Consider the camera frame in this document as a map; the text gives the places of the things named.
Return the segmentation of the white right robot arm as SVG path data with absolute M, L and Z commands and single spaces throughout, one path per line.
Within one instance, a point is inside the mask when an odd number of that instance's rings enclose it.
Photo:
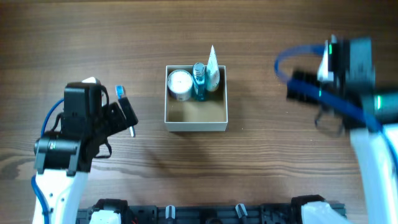
M 316 73 L 285 74 L 280 64 L 301 54 L 321 57 Z M 328 114 L 341 124 L 334 136 L 349 135 L 363 183 L 369 223 L 397 222 L 397 88 L 376 88 L 368 37 L 299 45 L 275 59 L 275 74 L 287 98 L 318 108 L 315 124 Z

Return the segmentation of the teal mouthwash bottle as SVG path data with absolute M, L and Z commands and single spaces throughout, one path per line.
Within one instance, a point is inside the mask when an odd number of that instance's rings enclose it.
M 193 86 L 195 98 L 205 101 L 205 66 L 201 62 L 193 65 Z

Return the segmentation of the white lotion tube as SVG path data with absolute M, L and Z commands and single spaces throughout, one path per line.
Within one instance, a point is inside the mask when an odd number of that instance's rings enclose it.
M 218 68 L 218 60 L 215 48 L 212 45 L 208 63 L 206 66 L 206 89 L 210 92 L 214 92 L 218 89 L 219 84 L 220 84 L 220 71 Z

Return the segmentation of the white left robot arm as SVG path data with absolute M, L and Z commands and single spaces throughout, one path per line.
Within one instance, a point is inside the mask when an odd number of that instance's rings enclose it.
M 121 131 L 135 133 L 138 118 L 122 85 L 116 86 L 116 96 L 110 102 L 106 87 L 97 82 L 66 85 L 53 106 L 63 105 L 63 111 L 34 144 L 34 223 L 75 223 L 93 159 L 103 159 L 100 147 L 110 149 L 108 137 Z

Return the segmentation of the blue white toothbrush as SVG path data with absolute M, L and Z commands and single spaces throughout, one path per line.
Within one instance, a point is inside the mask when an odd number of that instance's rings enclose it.
M 117 95 L 118 99 L 127 97 L 126 90 L 122 85 L 116 85 L 115 91 L 116 91 L 116 95 Z M 135 130 L 134 126 L 128 126 L 128 128 L 131 133 L 131 137 L 132 138 L 136 137 L 136 130 Z

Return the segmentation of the clear cotton bud jar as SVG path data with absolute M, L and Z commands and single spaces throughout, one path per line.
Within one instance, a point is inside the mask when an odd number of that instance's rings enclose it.
M 186 70 L 175 70 L 167 77 L 167 88 L 177 101 L 187 101 L 192 96 L 193 80 Z

